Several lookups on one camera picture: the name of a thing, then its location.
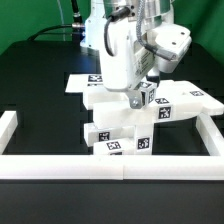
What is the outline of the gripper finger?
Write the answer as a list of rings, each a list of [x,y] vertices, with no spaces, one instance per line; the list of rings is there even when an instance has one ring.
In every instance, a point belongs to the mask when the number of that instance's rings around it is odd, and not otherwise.
[[[126,93],[129,104],[132,109],[141,109],[143,107],[142,94],[138,90],[131,90]]]

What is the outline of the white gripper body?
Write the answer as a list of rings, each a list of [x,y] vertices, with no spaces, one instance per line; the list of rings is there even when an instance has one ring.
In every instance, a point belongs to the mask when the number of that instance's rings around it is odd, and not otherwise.
[[[102,38],[103,85],[112,92],[132,91],[148,74],[172,73],[192,41],[183,26],[165,21],[150,26],[119,14],[108,17]]]

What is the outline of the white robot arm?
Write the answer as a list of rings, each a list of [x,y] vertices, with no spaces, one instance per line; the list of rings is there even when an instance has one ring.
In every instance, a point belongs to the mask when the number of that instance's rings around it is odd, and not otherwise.
[[[81,49],[99,57],[104,87],[126,94],[130,107],[149,103],[144,78],[171,73],[191,44],[174,23],[174,0],[91,0]]]

